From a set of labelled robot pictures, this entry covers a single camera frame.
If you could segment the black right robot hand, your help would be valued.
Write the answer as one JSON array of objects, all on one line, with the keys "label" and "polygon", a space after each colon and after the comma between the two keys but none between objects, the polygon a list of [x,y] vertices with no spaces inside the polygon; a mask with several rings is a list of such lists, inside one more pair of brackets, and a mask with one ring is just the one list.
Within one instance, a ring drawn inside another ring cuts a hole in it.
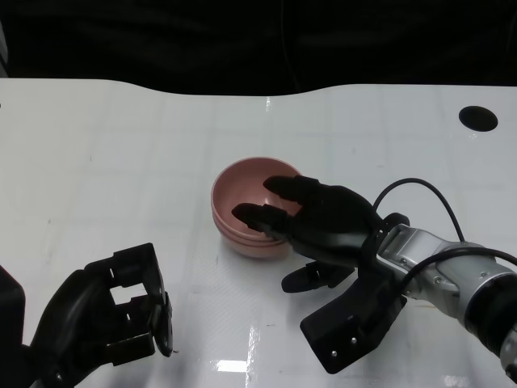
[{"label": "black right robot hand", "polygon": [[312,260],[282,280],[285,293],[336,287],[355,269],[373,269],[376,234],[384,222],[361,195],[302,175],[276,175],[263,186],[300,206],[295,215],[272,205],[241,203],[232,214],[250,229],[290,244]]}]

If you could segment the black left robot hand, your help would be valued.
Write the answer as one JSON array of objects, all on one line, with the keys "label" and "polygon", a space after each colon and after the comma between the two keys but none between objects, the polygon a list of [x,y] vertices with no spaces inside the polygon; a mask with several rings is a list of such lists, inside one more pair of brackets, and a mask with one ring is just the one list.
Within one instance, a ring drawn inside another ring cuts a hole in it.
[{"label": "black left robot hand", "polygon": [[173,353],[172,307],[153,244],[73,272],[41,316],[30,349],[44,387],[75,387],[102,365]]}]

